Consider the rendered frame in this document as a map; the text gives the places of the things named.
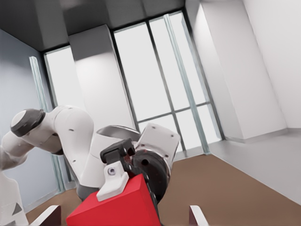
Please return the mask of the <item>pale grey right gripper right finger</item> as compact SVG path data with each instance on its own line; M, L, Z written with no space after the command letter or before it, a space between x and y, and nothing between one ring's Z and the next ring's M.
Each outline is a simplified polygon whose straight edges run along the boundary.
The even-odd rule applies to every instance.
M208 226L208 222L197 205L189 206L189 226Z

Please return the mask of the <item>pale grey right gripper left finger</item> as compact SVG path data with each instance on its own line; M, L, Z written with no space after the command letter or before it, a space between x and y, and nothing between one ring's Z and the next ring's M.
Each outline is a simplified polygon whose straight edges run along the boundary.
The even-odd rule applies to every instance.
M32 226L61 226L61 206L48 207L32 222Z

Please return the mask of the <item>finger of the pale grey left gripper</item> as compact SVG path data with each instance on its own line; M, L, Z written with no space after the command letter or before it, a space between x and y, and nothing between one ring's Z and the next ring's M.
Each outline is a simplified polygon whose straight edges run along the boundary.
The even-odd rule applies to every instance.
M124 171L122 163L116 161L104 167L104 178L104 185L96 195L99 202L121 194L129 180L129 175Z

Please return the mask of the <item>red wooden cube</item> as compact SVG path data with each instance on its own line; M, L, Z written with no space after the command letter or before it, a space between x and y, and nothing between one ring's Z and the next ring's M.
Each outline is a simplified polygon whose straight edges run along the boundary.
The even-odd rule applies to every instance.
M99 202L90 194L67 218L67 226L161 226L141 174L129 179L124 191Z

